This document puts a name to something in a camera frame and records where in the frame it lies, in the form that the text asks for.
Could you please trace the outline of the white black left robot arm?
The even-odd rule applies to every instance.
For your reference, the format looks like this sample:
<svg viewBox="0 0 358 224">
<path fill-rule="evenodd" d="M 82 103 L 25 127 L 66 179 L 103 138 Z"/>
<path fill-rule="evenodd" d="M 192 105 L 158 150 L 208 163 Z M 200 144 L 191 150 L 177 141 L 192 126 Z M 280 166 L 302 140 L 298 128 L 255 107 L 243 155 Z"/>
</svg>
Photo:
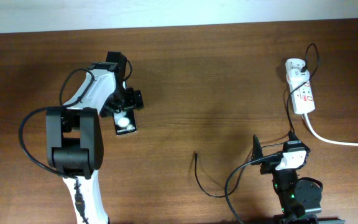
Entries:
<svg viewBox="0 0 358 224">
<path fill-rule="evenodd" d="M 109 223 L 99 187 L 100 120 L 111 118 L 118 136 L 134 133 L 134 111 L 144 104 L 141 92 L 127 86 L 132 65 L 121 52 L 108 52 L 105 61 L 91 63 L 84 72 L 72 98 L 46 112 L 47 161 L 68 188 L 77 223 Z"/>
</svg>

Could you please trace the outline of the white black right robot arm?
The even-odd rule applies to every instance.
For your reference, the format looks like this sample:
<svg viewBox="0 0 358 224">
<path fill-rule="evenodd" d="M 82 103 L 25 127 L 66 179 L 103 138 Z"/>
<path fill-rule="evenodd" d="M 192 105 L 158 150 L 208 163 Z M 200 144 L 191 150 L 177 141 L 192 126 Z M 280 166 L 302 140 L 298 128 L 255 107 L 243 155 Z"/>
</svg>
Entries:
<svg viewBox="0 0 358 224">
<path fill-rule="evenodd" d="M 310 148 L 290 133 L 282 150 L 263 155 L 263 147 L 253 136 L 253 166 L 260 166 L 262 175 L 272 175 L 272 185 L 280 201 L 281 215 L 273 217 L 273 223 L 345 223 L 339 218 L 318 218 L 322 212 L 323 183 L 311 177 L 299 177 L 297 171 L 306 165 Z"/>
</svg>

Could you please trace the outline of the black smartphone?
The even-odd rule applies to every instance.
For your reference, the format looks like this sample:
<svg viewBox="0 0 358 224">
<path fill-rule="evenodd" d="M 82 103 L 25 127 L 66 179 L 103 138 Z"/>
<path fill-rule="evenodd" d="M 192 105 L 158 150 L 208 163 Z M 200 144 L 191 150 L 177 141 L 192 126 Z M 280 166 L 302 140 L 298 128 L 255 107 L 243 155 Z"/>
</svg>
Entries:
<svg viewBox="0 0 358 224">
<path fill-rule="evenodd" d="M 133 110 L 113 113 L 113 118 L 116 134 L 118 136 L 134 133 L 137 131 Z"/>
</svg>

